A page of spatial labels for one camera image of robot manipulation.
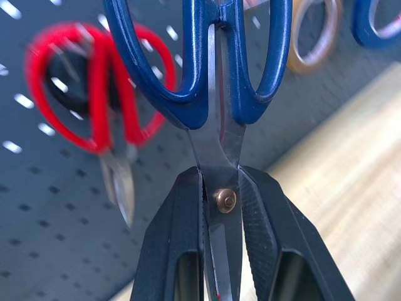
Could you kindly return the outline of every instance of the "textured grip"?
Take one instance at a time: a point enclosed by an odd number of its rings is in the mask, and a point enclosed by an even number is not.
[[[278,246],[255,183],[240,172],[246,249],[258,300],[268,300],[278,262]]]

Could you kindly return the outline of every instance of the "scissor pivot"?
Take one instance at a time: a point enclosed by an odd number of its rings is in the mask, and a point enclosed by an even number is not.
[[[236,193],[228,188],[220,189],[216,192],[216,203],[221,213],[228,213],[236,206]]]

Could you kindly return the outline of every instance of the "blue scissors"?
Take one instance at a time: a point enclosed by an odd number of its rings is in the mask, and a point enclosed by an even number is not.
[[[401,12],[383,28],[375,27],[379,0],[357,0],[353,10],[353,35],[362,46],[383,48],[401,39]]]
[[[132,300],[175,300],[177,287],[181,288],[180,295],[185,287],[190,287],[185,290],[189,295],[202,295],[199,286],[192,286],[191,277],[181,277],[178,284],[174,280],[176,273],[187,273],[192,267],[205,270],[211,300],[238,301],[242,224],[259,300],[271,300],[271,287],[280,276],[277,271],[283,252],[288,250],[308,257],[306,261],[320,279],[323,294],[349,297],[345,284],[344,290],[328,288],[333,279],[343,283],[342,277],[335,265],[330,279],[321,276],[320,260],[311,250],[318,246],[318,253],[325,254],[323,269],[332,268],[333,260],[321,248],[321,240],[313,246],[305,240],[299,224],[306,219],[296,221],[301,215],[293,211],[280,188],[268,184],[271,180],[266,180],[265,173],[258,171],[251,179],[250,173],[239,166],[246,125],[262,116],[283,78],[292,0],[271,0],[268,56],[256,91],[247,70],[242,0],[183,0],[183,80],[176,92],[165,89],[153,74],[135,36],[127,0],[104,3],[110,30],[130,76],[159,112],[187,131],[197,159],[195,172],[189,169],[178,176],[147,229]],[[266,187],[273,188],[266,193]],[[269,215],[268,200],[272,199],[277,203]],[[312,232],[313,239],[319,238],[316,230]],[[295,237],[295,245],[289,236]],[[201,254],[200,263],[185,263],[182,268],[179,258],[187,253]],[[203,286],[203,276],[196,283]],[[348,297],[338,300],[352,300]],[[203,299],[191,295],[180,300]]]
[[[283,78],[292,0],[271,1],[268,56],[256,91],[247,70],[242,0],[183,1],[183,79],[176,92],[168,91],[153,74],[135,35],[127,1],[105,0],[105,7],[130,76],[159,112],[189,133],[206,189],[205,239],[210,247],[205,247],[205,261],[210,296],[239,300],[242,138],[246,125],[262,116]]]

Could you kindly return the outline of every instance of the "black scissors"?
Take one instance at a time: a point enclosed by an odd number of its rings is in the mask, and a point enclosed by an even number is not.
[[[211,300],[239,300],[242,224],[259,300],[287,300],[280,297],[287,290],[273,289],[278,279],[299,279],[280,275],[283,258],[292,262],[286,252],[305,259],[319,279],[317,295],[351,300],[317,231],[299,220],[279,185],[239,166],[246,125],[262,116],[283,78],[292,1],[271,1],[268,56],[256,91],[247,70],[242,0],[183,0],[183,80],[176,92],[164,88],[147,63],[127,1],[105,0],[105,8],[130,76],[159,112],[187,131],[197,159],[197,169],[178,176],[148,227],[132,300],[202,300],[203,270]],[[308,235],[318,239],[314,246],[301,228],[306,222]],[[327,268],[330,275],[322,274]],[[333,289],[333,279],[341,288]]]

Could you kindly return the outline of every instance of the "blurred scissors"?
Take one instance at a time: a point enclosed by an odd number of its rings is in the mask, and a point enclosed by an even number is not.
[[[170,51],[151,30],[136,24],[141,39],[146,39],[161,55],[165,65],[167,89],[175,88],[175,68]],[[88,56],[88,106],[93,136],[84,139],[69,130],[52,111],[43,88],[49,61],[71,43],[82,43]],[[111,110],[108,108],[108,71],[111,62],[122,109],[126,154],[117,154],[110,128]],[[73,73],[73,67],[67,62]],[[41,33],[32,43],[26,62],[29,89],[38,108],[48,122],[66,139],[82,149],[100,156],[103,178],[110,201],[118,205],[125,222],[130,226],[134,210],[134,190],[131,163],[136,156],[135,146],[143,146],[160,130],[165,119],[156,112],[151,121],[141,129],[131,79],[118,54],[110,34],[102,33],[89,24],[62,23]]]
[[[178,91],[171,92],[147,63],[127,1],[105,0],[113,38],[131,77],[159,112],[188,130],[206,189],[204,241],[210,243],[205,244],[205,264],[211,300],[239,300],[239,155],[246,124],[262,116],[283,78],[291,5],[291,0],[271,1],[268,56],[254,91],[247,70],[242,0],[183,0],[183,80]]]

